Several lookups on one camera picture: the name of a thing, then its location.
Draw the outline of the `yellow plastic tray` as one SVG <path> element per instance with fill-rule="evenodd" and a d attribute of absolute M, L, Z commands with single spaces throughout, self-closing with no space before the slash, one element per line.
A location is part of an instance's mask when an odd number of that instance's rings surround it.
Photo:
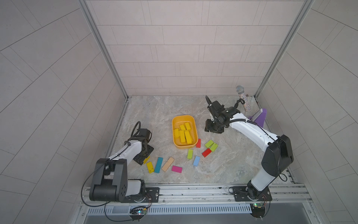
<path fill-rule="evenodd" d="M 176 116 L 172 120 L 173 142 L 178 149 L 196 147 L 199 138 L 194 117 L 191 115 Z"/>

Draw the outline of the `yellow block small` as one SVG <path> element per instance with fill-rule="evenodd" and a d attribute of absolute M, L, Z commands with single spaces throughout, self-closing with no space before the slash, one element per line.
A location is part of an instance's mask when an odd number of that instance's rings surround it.
<path fill-rule="evenodd" d="M 144 164 L 146 164 L 149 159 L 150 159 L 150 156 L 148 156 L 148 157 L 144 160 Z"/>

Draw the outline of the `circuit board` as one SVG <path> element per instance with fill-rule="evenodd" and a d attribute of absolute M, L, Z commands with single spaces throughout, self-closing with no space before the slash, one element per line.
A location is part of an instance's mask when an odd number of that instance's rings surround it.
<path fill-rule="evenodd" d="M 251 207 L 251 216 L 254 218 L 262 219 L 266 214 L 266 207 L 264 203 L 252 203 Z"/>
<path fill-rule="evenodd" d="M 130 210 L 131 215 L 138 215 L 138 216 L 146 215 L 147 212 L 148 212 L 148 208 L 146 206 L 138 206 Z"/>

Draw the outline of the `light blue block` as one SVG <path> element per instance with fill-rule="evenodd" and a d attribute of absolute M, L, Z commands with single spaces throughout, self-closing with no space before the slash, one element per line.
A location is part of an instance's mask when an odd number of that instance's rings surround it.
<path fill-rule="evenodd" d="M 199 162 L 200 162 L 200 157 L 199 157 L 199 156 L 196 156 L 195 159 L 194 159 L 193 165 L 194 165 L 195 167 L 197 167 L 197 166 L 199 165 Z"/>

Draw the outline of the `aluminium mounting rail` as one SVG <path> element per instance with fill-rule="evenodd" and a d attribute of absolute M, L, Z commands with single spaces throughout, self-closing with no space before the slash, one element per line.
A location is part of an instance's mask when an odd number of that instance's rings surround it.
<path fill-rule="evenodd" d="M 272 184 L 269 191 L 272 201 L 236 202 L 230 187 L 244 184 L 148 184 L 147 188 L 160 188 L 157 203 L 118 203 L 108 205 L 185 205 L 185 204 L 234 204 L 234 203 L 311 203 L 312 199 L 304 184 Z"/>

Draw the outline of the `yellow block top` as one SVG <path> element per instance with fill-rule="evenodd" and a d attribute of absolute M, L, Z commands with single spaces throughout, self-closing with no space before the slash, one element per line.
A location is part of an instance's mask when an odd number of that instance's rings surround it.
<path fill-rule="evenodd" d="M 186 130 L 191 130 L 191 126 L 188 122 L 185 123 Z"/>

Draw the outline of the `right circuit board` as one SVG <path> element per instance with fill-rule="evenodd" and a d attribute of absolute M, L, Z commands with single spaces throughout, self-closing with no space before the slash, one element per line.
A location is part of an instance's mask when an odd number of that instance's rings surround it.
<path fill-rule="evenodd" d="M 266 214 L 266 207 L 264 203 L 252 203 L 251 207 L 251 216 L 254 218 L 262 219 Z"/>

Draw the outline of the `green block centre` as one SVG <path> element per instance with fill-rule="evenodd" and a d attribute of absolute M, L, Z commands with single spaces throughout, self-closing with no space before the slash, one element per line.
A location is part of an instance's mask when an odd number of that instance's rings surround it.
<path fill-rule="evenodd" d="M 187 154 L 187 159 L 191 160 L 193 158 L 193 150 L 189 149 Z"/>

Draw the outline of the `red block right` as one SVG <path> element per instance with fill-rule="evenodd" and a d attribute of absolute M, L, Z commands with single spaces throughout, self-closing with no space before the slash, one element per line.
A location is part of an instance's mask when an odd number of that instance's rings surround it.
<path fill-rule="evenodd" d="M 207 148 L 203 153 L 202 153 L 202 156 L 204 157 L 204 158 L 206 158 L 209 154 L 211 154 L 212 153 L 212 150 L 211 149 L 209 149 L 209 148 Z"/>

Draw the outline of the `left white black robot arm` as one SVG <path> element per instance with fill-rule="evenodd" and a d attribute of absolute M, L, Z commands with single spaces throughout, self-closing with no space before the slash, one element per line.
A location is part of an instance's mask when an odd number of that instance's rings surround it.
<path fill-rule="evenodd" d="M 145 182 L 128 178 L 128 164 L 135 161 L 143 165 L 153 147 L 148 145 L 152 133 L 140 128 L 133 132 L 122 149 L 109 158 L 97 161 L 89 191 L 91 201 L 141 203 L 145 201 Z"/>

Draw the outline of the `light green block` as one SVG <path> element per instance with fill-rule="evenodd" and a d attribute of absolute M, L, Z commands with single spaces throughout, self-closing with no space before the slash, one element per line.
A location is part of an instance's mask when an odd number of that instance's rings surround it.
<path fill-rule="evenodd" d="M 214 143 L 214 144 L 210 147 L 210 150 L 211 150 L 212 152 L 214 152 L 214 151 L 217 149 L 217 147 L 218 147 L 218 144 Z"/>
<path fill-rule="evenodd" d="M 211 146 L 214 144 L 214 142 L 212 140 L 209 140 L 206 144 L 205 147 L 206 148 L 211 148 Z"/>

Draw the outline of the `teal block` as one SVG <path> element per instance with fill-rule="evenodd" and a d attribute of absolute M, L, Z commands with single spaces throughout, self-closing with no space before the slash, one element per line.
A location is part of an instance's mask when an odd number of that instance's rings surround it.
<path fill-rule="evenodd" d="M 162 158 L 162 157 L 159 157 L 158 160 L 157 160 L 155 169 L 154 169 L 154 172 L 155 172 L 155 173 L 157 173 L 157 174 L 160 173 L 161 166 L 162 166 L 162 162 L 163 162 L 163 158 Z"/>

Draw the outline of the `red block by tray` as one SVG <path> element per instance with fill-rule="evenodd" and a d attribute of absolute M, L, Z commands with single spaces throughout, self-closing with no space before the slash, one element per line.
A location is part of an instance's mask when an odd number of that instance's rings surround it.
<path fill-rule="evenodd" d="M 196 144 L 196 147 L 197 147 L 197 148 L 201 148 L 201 139 L 198 139 L 197 144 Z"/>

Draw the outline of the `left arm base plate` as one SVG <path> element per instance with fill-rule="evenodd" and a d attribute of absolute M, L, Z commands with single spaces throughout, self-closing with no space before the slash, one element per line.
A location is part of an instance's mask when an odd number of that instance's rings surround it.
<path fill-rule="evenodd" d="M 126 196 L 124 203 L 157 203 L 160 188 L 146 188 L 142 195 Z"/>

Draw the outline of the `yellow block diagonal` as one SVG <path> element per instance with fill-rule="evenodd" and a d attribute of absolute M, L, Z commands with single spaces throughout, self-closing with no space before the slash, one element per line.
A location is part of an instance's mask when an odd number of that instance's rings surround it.
<path fill-rule="evenodd" d="M 188 130 L 185 130 L 186 142 L 188 145 L 193 143 L 193 138 Z"/>

